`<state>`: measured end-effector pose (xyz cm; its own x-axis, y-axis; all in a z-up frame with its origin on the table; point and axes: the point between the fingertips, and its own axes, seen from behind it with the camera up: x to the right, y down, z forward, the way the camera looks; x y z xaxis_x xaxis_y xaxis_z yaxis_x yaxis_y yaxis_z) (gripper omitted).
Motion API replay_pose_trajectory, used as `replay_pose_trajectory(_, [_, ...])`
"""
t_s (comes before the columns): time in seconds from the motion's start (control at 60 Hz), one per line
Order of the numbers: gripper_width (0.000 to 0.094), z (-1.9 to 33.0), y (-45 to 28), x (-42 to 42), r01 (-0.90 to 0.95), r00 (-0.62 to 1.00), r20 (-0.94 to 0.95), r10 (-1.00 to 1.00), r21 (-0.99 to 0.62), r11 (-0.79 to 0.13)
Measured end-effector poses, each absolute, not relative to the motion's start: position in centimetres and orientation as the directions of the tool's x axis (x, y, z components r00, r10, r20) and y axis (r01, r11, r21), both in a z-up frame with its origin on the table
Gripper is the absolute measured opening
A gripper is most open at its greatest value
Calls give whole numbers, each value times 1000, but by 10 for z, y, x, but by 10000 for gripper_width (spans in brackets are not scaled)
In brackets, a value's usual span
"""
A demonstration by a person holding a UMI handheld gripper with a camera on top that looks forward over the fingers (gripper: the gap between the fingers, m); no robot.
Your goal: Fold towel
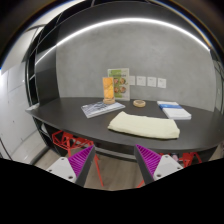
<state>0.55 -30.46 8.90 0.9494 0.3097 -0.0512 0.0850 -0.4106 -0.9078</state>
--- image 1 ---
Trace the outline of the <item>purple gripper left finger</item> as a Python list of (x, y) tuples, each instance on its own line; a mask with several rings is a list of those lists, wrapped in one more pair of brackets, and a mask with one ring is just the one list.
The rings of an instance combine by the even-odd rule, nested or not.
[(95, 146), (91, 145), (69, 158), (60, 157), (47, 171), (83, 187), (95, 156)]

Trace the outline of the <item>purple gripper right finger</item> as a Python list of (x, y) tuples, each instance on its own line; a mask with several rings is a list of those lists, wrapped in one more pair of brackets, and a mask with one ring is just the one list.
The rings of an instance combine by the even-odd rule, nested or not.
[(134, 146), (134, 155), (145, 184), (152, 183), (182, 169), (182, 166), (168, 154), (159, 155), (140, 145)]

